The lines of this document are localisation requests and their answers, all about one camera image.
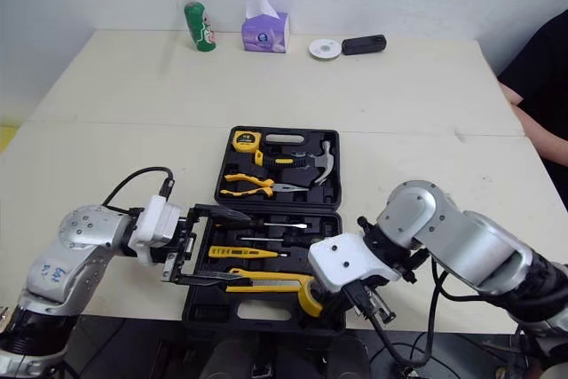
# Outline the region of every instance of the purple tissue box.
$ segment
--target purple tissue box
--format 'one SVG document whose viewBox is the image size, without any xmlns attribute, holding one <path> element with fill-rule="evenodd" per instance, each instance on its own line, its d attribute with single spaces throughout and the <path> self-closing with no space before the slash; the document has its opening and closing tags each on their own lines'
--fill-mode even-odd
<svg viewBox="0 0 568 379">
<path fill-rule="evenodd" d="M 245 51 L 286 52 L 290 36 L 288 14 L 277 13 L 278 19 L 263 14 L 242 23 L 242 43 Z"/>
</svg>

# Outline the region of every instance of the hammer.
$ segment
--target hammer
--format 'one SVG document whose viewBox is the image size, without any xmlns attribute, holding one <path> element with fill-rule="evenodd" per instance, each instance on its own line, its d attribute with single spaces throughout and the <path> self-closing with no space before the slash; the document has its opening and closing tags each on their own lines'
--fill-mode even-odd
<svg viewBox="0 0 568 379">
<path fill-rule="evenodd" d="M 334 168 L 334 155 L 329 152 L 331 143 L 329 141 L 322 141 L 321 148 L 323 149 L 322 155 L 292 153 L 289 157 L 269 157 L 264 155 L 260 150 L 256 150 L 255 164 L 267 168 L 268 170 L 307 168 L 310 166 L 323 169 L 321 175 L 313 181 L 316 186 L 320 186 L 325 182 L 327 176 Z"/>
</svg>

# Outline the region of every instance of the green can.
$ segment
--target green can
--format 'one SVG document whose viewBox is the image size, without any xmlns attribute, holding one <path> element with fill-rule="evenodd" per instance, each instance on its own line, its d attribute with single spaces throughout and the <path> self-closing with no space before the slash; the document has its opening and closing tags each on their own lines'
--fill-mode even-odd
<svg viewBox="0 0 568 379">
<path fill-rule="evenodd" d="M 209 24 L 209 17 L 205 13 L 205 6 L 199 2 L 191 2 L 185 6 L 184 14 L 197 50 L 213 51 L 216 46 L 215 35 Z"/>
</svg>

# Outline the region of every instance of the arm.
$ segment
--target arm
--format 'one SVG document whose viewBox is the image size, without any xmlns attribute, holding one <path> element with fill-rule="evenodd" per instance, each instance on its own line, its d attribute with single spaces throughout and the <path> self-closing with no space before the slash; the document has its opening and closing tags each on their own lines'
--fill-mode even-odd
<svg viewBox="0 0 568 379">
<path fill-rule="evenodd" d="M 530 115 L 518 107 L 523 97 L 503 83 L 500 83 L 500 86 L 503 95 L 510 102 L 513 112 L 523 125 L 525 134 L 534 144 L 536 151 L 545 159 L 568 167 L 568 141 L 557 137 L 540 126 Z"/>
</svg>

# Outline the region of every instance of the black tool case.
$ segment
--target black tool case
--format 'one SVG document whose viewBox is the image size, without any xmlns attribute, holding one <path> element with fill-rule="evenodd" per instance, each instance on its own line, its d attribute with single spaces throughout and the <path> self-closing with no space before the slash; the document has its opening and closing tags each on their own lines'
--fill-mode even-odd
<svg viewBox="0 0 568 379">
<path fill-rule="evenodd" d="M 233 135 L 237 130 L 250 130 L 262 134 L 260 149 L 272 156 L 307 152 L 316 156 L 323 153 L 322 142 L 330 142 L 330 153 L 334 156 L 334 167 L 321 186 L 313 181 L 322 169 L 315 167 L 301 169 L 268 170 L 254 163 L 254 155 L 238 153 L 233 148 Z M 287 142 L 267 142 L 267 136 L 286 139 Z M 290 142 L 286 136 L 298 136 L 301 142 Z M 295 272 L 313 275 L 308 262 L 308 249 L 284 247 L 277 241 L 243 241 L 241 237 L 280 238 L 283 235 L 295 236 L 309 241 L 332 237 L 342 232 L 342 221 L 335 213 L 341 203 L 341 183 L 339 175 L 340 154 L 339 134 L 335 130 L 278 129 L 257 126 L 238 126 L 231 130 L 225 148 L 225 157 L 215 189 L 215 199 L 219 204 L 237 209 L 253 219 L 263 219 L 267 223 L 307 224 L 307 229 L 280 226 L 263 226 L 257 229 L 225 230 L 211 221 L 206 225 L 195 271 L 209 270 L 229 272 L 231 268 L 249 271 Z M 276 183 L 309 187 L 308 192 L 274 193 L 267 197 L 263 193 L 235 197 L 221 194 L 221 190 L 234 192 L 257 188 L 249 182 L 226 182 L 225 175 L 244 173 L 260 179 L 271 178 Z M 287 257 L 263 259 L 211 258 L 210 246 L 251 247 L 286 253 Z M 280 309 L 283 319 L 263 320 L 242 318 L 240 307 L 243 304 L 270 305 Z M 339 312 L 324 320 L 307 315 L 298 303 L 297 293 L 227 293 L 220 287 L 190 287 L 183 322 L 189 328 L 208 330 L 248 330 L 257 332 L 289 332 L 311 336 L 335 336 L 345 328 L 345 316 Z"/>
</svg>

